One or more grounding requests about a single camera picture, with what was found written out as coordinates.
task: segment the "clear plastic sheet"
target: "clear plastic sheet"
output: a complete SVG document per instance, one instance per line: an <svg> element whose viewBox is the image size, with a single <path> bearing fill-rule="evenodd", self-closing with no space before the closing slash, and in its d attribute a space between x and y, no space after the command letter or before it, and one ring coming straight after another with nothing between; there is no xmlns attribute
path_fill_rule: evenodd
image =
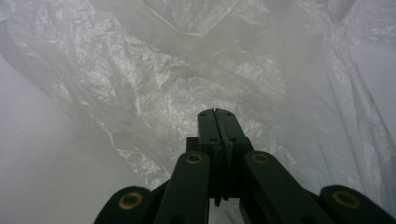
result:
<svg viewBox="0 0 396 224"><path fill-rule="evenodd" d="M349 186L396 216L396 147L354 56L395 49L393 1L0 3L2 55L146 187L219 107L305 188Z"/></svg>

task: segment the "black plastic part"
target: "black plastic part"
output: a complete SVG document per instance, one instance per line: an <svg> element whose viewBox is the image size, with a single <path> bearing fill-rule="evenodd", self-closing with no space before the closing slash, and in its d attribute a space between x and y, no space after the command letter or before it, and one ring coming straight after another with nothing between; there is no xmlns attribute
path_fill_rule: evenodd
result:
<svg viewBox="0 0 396 224"><path fill-rule="evenodd" d="M95 224L149 223L152 194L148 189L129 187L119 190L107 202Z"/></svg>
<svg viewBox="0 0 396 224"><path fill-rule="evenodd" d="M222 173L223 144L213 109L208 109L198 114L198 143L199 150L210 157L209 196L214 198L215 205L219 206L221 194L227 188L227 185Z"/></svg>
<svg viewBox="0 0 396 224"><path fill-rule="evenodd" d="M244 155L253 149L235 115L208 109L198 114L198 139L187 139L187 150L198 148L211 159L209 195L219 206L221 198L239 198Z"/></svg>
<svg viewBox="0 0 396 224"><path fill-rule="evenodd" d="M210 159L205 153L181 155L153 223L207 223L209 169Z"/></svg>
<svg viewBox="0 0 396 224"><path fill-rule="evenodd" d="M152 200L149 209L148 217L146 218L147 223L152 223L154 221L155 215L160 207L161 200L165 194L166 187L168 186L169 180L161 184L158 188L151 192Z"/></svg>
<svg viewBox="0 0 396 224"><path fill-rule="evenodd" d="M255 203L254 200L247 200L246 197L241 198L239 201L239 210L241 212L242 218L245 221L245 224L269 223L260 206Z"/></svg>
<svg viewBox="0 0 396 224"><path fill-rule="evenodd" d="M334 223L311 195L269 153L252 151L245 156L244 192L241 201L268 223Z"/></svg>
<svg viewBox="0 0 396 224"><path fill-rule="evenodd" d="M396 224L387 212L354 189L329 186L321 191L320 199L337 223Z"/></svg>

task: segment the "crinkled plastic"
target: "crinkled plastic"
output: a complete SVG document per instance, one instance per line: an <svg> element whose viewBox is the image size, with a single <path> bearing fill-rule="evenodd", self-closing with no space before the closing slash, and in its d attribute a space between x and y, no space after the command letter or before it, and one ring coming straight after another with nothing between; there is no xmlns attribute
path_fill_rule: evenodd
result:
<svg viewBox="0 0 396 224"><path fill-rule="evenodd" d="M396 216L394 131L362 63L394 63L392 0L0 3L2 55L105 133L146 187L170 177L196 115L219 107L306 189L349 186Z"/></svg>

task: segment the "plastic sheet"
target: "plastic sheet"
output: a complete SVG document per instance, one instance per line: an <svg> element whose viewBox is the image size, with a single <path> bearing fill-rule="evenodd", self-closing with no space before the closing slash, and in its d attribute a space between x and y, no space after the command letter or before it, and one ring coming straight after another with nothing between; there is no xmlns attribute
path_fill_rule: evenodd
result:
<svg viewBox="0 0 396 224"><path fill-rule="evenodd" d="M146 187L170 177L196 115L219 107L305 188L349 186L396 216L396 147L360 63L376 58L357 54L394 59L391 0L0 6L2 55L76 123L102 130Z"/></svg>

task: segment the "brass screw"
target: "brass screw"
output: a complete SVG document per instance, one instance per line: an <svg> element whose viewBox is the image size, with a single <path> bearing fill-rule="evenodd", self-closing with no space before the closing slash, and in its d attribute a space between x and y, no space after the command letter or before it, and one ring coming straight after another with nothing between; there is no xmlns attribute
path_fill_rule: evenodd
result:
<svg viewBox="0 0 396 224"><path fill-rule="evenodd" d="M267 163L270 159L266 155L262 154L254 154L253 155L253 160L257 163L265 164Z"/></svg>
<svg viewBox="0 0 396 224"><path fill-rule="evenodd" d="M203 160L204 158L202 158L202 156L200 156L199 154L191 154L186 159L186 161L190 164L198 164L201 163Z"/></svg>
<svg viewBox="0 0 396 224"><path fill-rule="evenodd" d="M361 206L361 201L353 194L347 191L336 191L332 194L334 200L344 207L358 209Z"/></svg>
<svg viewBox="0 0 396 224"><path fill-rule="evenodd" d="M137 191L124 194L119 201L119 207L124 210L131 210L138 207L143 202L143 196Z"/></svg>

